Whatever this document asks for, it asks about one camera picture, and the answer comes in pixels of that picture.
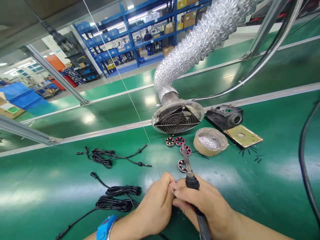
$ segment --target silver duct hose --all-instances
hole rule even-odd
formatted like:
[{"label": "silver duct hose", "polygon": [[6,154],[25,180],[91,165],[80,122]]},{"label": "silver duct hose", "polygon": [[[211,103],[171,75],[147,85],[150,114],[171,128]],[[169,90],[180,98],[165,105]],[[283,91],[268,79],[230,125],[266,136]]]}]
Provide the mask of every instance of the silver duct hose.
[{"label": "silver duct hose", "polygon": [[166,93],[178,93],[172,82],[228,39],[259,2],[261,0],[213,0],[197,26],[158,65],[154,87],[161,102]]},{"label": "silver duct hose", "polygon": [[303,2],[303,0],[298,0],[297,1],[296,5],[295,5],[295,7],[293,9],[291,18],[289,19],[288,25],[284,29],[284,33],[280,37],[278,43],[273,47],[273,49],[269,53],[266,53],[268,55],[265,57],[265,59],[261,62],[261,64],[259,66],[255,67],[255,70],[253,72],[251,72],[251,74],[249,74],[245,79],[243,79],[242,81],[239,81],[238,84],[236,84],[235,86],[229,88],[226,91],[223,91],[223,92],[221,92],[219,94],[208,96],[208,97],[190,99],[190,101],[201,101],[201,100],[206,100],[206,99],[210,99],[210,98],[220,97],[220,96],[225,95],[225,94],[227,94],[229,92],[232,92],[233,90],[237,89],[238,87],[240,87],[241,85],[243,85],[247,81],[249,81],[251,78],[253,78],[266,65],[266,63],[270,60],[270,58],[274,55],[274,53],[281,46],[281,44],[283,43],[284,39],[287,37],[291,27],[293,26],[293,23],[294,23],[295,19],[299,15],[299,11],[300,11],[302,2]]}]

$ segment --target wire harness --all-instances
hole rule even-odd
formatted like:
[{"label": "wire harness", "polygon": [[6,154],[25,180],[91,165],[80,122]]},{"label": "wire harness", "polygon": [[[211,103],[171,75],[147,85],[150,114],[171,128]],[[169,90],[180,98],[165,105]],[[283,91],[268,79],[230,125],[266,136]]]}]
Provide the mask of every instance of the wire harness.
[{"label": "wire harness", "polygon": [[[83,215],[82,217],[78,218],[76,221],[74,221],[73,223],[71,223],[64,231],[62,231],[61,233],[58,234],[58,236],[56,237],[56,240],[60,240],[62,239],[66,233],[77,223],[79,222],[81,219],[83,219],[84,217],[88,216],[90,213],[96,211],[96,210],[117,210],[119,212],[130,212],[132,208],[136,209],[135,205],[138,206],[139,203],[136,201],[133,201],[131,199],[131,197],[129,196],[129,194],[132,195],[136,195],[139,196],[141,194],[141,188],[137,187],[137,186],[114,186],[114,187],[109,187],[108,185],[106,185],[100,178],[99,176],[94,173],[91,172],[90,176],[92,176],[93,178],[97,179],[99,181],[99,183],[101,183],[102,186],[107,188],[107,191],[105,193],[105,195],[101,196],[98,201],[96,202],[96,207],[91,209],[89,212],[87,212],[85,215]],[[117,197],[117,196],[121,196],[121,195],[126,195],[128,197],[128,199],[124,199],[124,200],[118,200],[118,199],[114,199],[113,197]],[[164,236],[162,233],[159,233],[159,236],[164,239],[164,240],[168,240],[168,238],[166,236]]]},{"label": "wire harness", "polygon": [[[153,167],[152,165],[148,165],[148,164],[144,164],[142,162],[133,162],[131,161],[129,158],[137,155],[138,153],[141,153],[143,149],[145,149],[146,147],[148,146],[148,144],[144,145],[143,148],[140,148],[136,153],[128,156],[128,157],[121,157],[121,156],[117,156],[115,155],[115,151],[114,150],[102,150],[102,149],[99,149],[99,148],[95,148],[93,149],[89,154],[89,151],[88,151],[88,147],[84,147],[84,150],[85,150],[85,153],[84,152],[77,152],[77,155],[87,155],[87,158],[92,161],[92,162],[96,162],[96,163],[100,163],[102,164],[105,168],[111,168],[112,167],[112,159],[116,159],[116,158],[123,158],[123,159],[126,159],[127,161],[133,163],[133,164],[136,164],[140,167],[142,166],[146,166],[146,167]],[[102,156],[105,155],[105,156],[109,156],[111,158],[108,158],[108,159],[105,159],[103,158]]]}]

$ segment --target person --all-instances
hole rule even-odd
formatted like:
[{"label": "person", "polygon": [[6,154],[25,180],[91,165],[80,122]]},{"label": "person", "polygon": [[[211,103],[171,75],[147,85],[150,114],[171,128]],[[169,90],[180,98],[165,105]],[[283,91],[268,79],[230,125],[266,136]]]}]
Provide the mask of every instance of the person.
[{"label": "person", "polygon": [[[172,205],[180,208],[199,231],[197,217],[190,204],[205,214],[214,240],[290,239],[232,210],[214,186],[198,175],[196,177],[200,183],[199,190],[187,188],[185,178],[176,182],[173,176],[164,173],[150,186],[136,210],[114,222],[107,239],[139,240],[160,233],[169,223]],[[96,240],[96,232],[85,240]]]}]

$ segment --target wrist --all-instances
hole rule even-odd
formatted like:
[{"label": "wrist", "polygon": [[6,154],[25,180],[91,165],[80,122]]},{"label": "wrist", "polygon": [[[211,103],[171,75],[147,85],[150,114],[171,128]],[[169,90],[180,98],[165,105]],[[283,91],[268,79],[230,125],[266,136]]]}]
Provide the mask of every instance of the wrist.
[{"label": "wrist", "polygon": [[144,237],[135,211],[116,221],[110,232],[110,240],[140,240]]}]

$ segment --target black wire piece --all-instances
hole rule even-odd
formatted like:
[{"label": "black wire piece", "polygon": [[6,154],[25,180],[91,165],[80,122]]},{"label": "black wire piece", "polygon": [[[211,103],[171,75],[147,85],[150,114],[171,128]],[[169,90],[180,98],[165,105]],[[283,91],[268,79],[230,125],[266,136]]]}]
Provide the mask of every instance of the black wire piece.
[{"label": "black wire piece", "polygon": [[[82,217],[78,218],[76,221],[74,221],[73,223],[71,223],[64,231],[62,231],[61,233],[59,233],[59,235],[56,237],[56,240],[60,240],[62,239],[66,233],[77,223],[79,222],[81,219],[83,219],[84,217],[88,216],[90,213],[96,211],[96,210],[117,210],[119,212],[130,212],[132,208],[136,209],[136,206],[139,205],[138,202],[134,201],[131,199],[131,197],[129,196],[129,194],[132,195],[136,195],[139,196],[141,194],[141,188],[137,187],[137,186],[114,186],[114,187],[109,187],[108,185],[106,185],[100,178],[99,176],[94,173],[91,172],[90,176],[92,176],[93,178],[97,179],[99,181],[99,183],[101,183],[102,186],[107,188],[107,191],[105,193],[105,195],[101,196],[98,201],[96,202],[96,207],[91,209],[89,212],[87,212],[85,215],[83,215]],[[121,196],[121,195],[126,195],[128,197],[128,199],[124,199],[124,200],[118,200],[115,199],[114,197],[117,196]],[[166,236],[164,236],[162,233],[159,233],[159,236],[164,239],[164,240],[168,240],[168,238]]]},{"label": "black wire piece", "polygon": [[306,141],[306,134],[307,134],[308,126],[311,122],[313,115],[318,110],[319,106],[320,106],[320,100],[318,100],[318,102],[316,103],[316,105],[312,109],[310,115],[307,118],[307,121],[305,122],[305,124],[302,128],[301,135],[300,135],[300,141],[299,141],[299,164],[300,164],[300,168],[301,168],[303,184],[306,189],[311,208],[313,210],[314,216],[317,220],[318,227],[320,230],[320,213],[319,213],[319,209],[317,207],[316,201],[314,199],[312,187],[311,187],[308,172],[307,172],[306,163],[304,161],[304,145],[305,145],[305,141]]},{"label": "black wire piece", "polygon": [[[138,153],[141,153],[143,149],[145,149],[146,147],[148,146],[148,144],[144,145],[143,148],[139,149],[136,153],[128,156],[128,157],[120,157],[120,156],[116,156],[115,155],[115,151],[114,150],[101,150],[99,148],[95,148],[93,149],[91,152],[91,154],[89,154],[89,151],[88,151],[88,148],[87,147],[84,147],[84,150],[86,151],[85,153],[83,152],[77,152],[77,155],[87,155],[87,158],[90,160],[90,161],[93,161],[93,162],[96,162],[96,163],[100,163],[102,164],[105,168],[111,168],[112,167],[112,159],[116,159],[116,158],[124,158],[126,159],[127,161],[133,163],[133,164],[136,164],[140,167],[142,166],[146,166],[146,167],[153,167],[152,165],[148,165],[148,164],[144,164],[142,162],[133,162],[131,161],[129,158],[137,155]],[[108,159],[105,159],[103,158],[102,156],[105,155],[105,156],[110,156],[111,158],[108,158]]]}]

